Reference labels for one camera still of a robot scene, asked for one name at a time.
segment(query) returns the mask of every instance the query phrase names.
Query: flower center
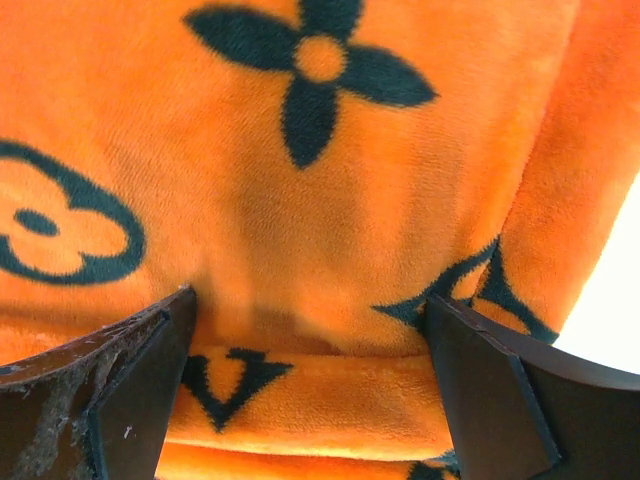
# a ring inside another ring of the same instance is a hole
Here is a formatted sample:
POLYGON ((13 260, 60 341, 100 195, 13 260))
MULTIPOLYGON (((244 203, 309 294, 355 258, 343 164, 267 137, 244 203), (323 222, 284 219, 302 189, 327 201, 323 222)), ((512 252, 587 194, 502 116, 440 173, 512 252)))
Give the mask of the flower center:
POLYGON ((13 218, 27 230, 44 235, 45 237, 55 237, 60 233, 58 226, 53 221, 34 210, 21 208, 13 218))
POLYGON ((344 49, 337 40, 326 35, 303 38, 296 49, 296 68, 312 82, 336 80, 345 64, 344 49))

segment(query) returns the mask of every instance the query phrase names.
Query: towel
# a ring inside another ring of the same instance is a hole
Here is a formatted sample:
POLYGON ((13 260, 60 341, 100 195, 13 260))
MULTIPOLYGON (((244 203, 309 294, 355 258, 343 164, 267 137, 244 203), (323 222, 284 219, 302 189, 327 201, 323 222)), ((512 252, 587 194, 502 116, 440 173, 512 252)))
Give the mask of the towel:
POLYGON ((426 298, 557 338, 640 169, 638 25, 634 0, 0 1, 0 365, 188 283, 159 480, 458 478, 426 298))

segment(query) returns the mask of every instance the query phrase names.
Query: white background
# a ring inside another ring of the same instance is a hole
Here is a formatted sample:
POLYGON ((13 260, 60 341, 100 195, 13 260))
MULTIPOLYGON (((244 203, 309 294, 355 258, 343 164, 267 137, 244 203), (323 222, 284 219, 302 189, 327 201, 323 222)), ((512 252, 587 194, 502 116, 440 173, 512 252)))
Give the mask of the white background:
POLYGON ((640 374, 640 175, 555 346, 640 374))

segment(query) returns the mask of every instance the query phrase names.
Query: louis vuitton logo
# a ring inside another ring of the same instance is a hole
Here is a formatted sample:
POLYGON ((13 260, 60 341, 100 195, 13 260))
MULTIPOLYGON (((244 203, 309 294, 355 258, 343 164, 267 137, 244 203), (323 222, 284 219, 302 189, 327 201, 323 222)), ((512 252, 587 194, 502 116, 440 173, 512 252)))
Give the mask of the louis vuitton logo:
POLYGON ((243 348, 232 348, 227 358, 241 360, 245 368, 235 391, 226 402, 218 399, 211 390, 207 375, 207 357, 189 357, 182 374, 182 383, 200 402, 217 432, 221 432, 254 395, 293 367, 286 363, 265 362, 264 353, 243 348))

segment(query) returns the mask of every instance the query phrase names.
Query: orange circle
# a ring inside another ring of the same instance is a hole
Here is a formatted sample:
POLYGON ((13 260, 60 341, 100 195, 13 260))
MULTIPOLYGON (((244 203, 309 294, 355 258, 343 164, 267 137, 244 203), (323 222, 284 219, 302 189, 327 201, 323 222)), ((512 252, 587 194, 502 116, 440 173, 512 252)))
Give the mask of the orange circle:
POLYGON ((296 50, 296 67, 305 77, 317 83, 336 80, 346 63, 342 46, 326 35, 306 37, 296 50))

